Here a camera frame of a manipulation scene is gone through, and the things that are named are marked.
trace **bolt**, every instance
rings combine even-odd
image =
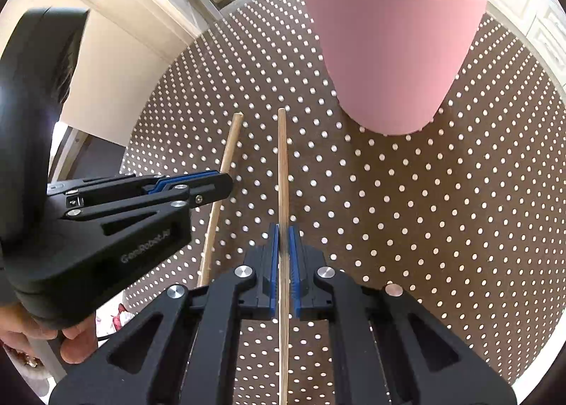
[[[252,272],[254,272],[254,270],[246,265],[238,266],[236,269],[234,269],[234,274],[242,279],[250,277]]]
[[[336,275],[336,271],[330,266],[322,266],[317,269],[316,274],[323,279],[332,279]]]
[[[389,284],[386,286],[386,293],[389,296],[401,296],[403,294],[403,287],[399,284]]]
[[[171,285],[167,289],[167,296],[176,300],[177,298],[181,298],[185,294],[185,287],[182,285]]]

